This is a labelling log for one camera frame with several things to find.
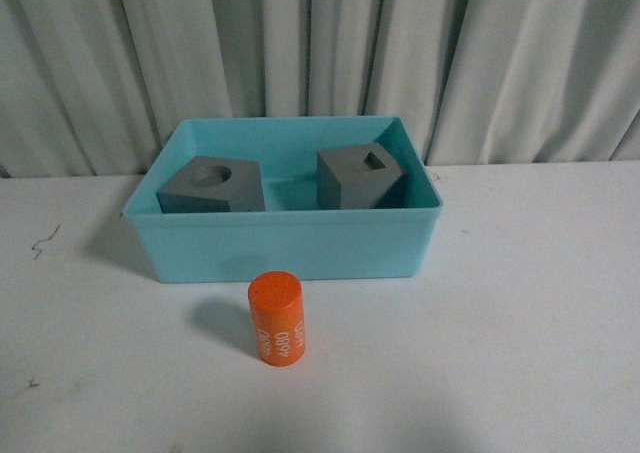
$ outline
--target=gray block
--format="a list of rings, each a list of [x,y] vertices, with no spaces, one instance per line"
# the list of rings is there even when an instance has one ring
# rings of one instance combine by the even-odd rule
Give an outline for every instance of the gray block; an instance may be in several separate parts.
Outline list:
[[[407,172],[379,143],[318,152],[320,208],[402,208]]]
[[[163,213],[265,210],[257,161],[196,156],[156,196]]]

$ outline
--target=gray block with square hole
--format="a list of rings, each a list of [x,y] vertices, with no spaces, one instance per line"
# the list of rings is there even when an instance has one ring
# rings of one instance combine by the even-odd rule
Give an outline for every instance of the gray block with square hole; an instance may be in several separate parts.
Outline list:
[[[156,196],[163,213],[265,211],[257,161],[196,156]]]
[[[320,208],[402,208],[407,172],[379,143],[318,152]]]

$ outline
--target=orange cylinder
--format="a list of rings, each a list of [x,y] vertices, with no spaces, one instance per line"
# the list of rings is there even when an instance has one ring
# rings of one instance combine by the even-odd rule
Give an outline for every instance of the orange cylinder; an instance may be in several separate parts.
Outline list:
[[[260,358],[292,365],[305,350],[302,284],[286,271],[269,271],[249,285],[249,305]]]

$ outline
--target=circular hole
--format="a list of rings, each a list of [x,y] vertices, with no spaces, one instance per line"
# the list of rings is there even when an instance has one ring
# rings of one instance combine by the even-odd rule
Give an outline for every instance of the circular hole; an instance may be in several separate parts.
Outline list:
[[[194,186],[217,186],[231,178],[231,170],[226,166],[201,166],[191,177]]]

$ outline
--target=white curtain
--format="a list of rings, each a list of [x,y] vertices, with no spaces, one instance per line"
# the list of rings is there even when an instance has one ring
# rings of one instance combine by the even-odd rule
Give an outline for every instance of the white curtain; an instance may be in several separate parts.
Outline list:
[[[402,116],[428,164],[640,159],[640,0],[0,0],[0,174],[185,118]]]

